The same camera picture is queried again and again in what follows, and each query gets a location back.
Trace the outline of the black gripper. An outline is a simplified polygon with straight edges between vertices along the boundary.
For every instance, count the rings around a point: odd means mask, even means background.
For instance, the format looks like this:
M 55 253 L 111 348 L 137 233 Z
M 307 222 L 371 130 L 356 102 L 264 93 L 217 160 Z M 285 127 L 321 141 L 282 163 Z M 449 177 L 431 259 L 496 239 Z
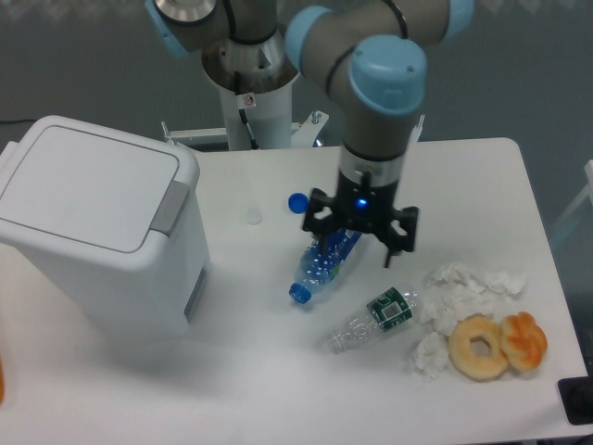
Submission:
M 376 237 L 387 237 L 384 267 L 402 252 L 413 252 L 420 209 L 393 207 L 398 181 L 383 186 L 356 184 L 342 172 L 338 173 L 334 197 L 320 188 L 310 191 L 302 230 L 310 232 L 318 241 L 321 253 L 328 248 L 328 240 L 342 229 Z

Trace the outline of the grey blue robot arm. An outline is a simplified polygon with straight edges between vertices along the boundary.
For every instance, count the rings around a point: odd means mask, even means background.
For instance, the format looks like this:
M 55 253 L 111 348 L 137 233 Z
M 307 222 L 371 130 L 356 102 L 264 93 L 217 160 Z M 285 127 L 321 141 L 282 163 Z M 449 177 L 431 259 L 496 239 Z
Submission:
M 374 1 L 347 13 L 308 6 L 287 26 L 274 1 L 149 1 L 169 50 L 200 52 L 232 150 L 287 147 L 293 81 L 318 85 L 346 129 L 333 197 L 314 189 L 302 227 L 374 235 L 389 256 L 415 247 L 419 211 L 394 206 L 425 96 L 424 49 L 463 31 L 471 1 Z

